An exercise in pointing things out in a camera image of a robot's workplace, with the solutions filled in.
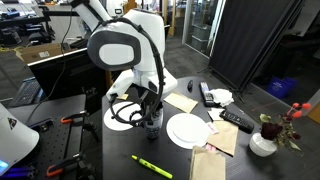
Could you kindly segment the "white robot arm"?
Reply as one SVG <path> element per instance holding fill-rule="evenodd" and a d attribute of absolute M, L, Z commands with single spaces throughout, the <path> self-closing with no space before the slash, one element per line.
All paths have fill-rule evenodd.
<path fill-rule="evenodd" d="M 120 73 L 106 93 L 109 99 L 123 95 L 132 84 L 158 95 L 177 86 L 164 67 L 165 28 L 160 15 L 131 9 L 113 18 L 99 0 L 68 2 L 91 30 L 90 59 L 104 70 Z"/>

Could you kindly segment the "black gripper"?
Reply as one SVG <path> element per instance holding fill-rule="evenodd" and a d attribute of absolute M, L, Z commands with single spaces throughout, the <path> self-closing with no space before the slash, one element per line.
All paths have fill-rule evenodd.
<path fill-rule="evenodd" d="M 144 87 L 136 87 L 138 101 L 140 106 L 140 115 L 160 115 L 163 108 L 161 95 Z"/>

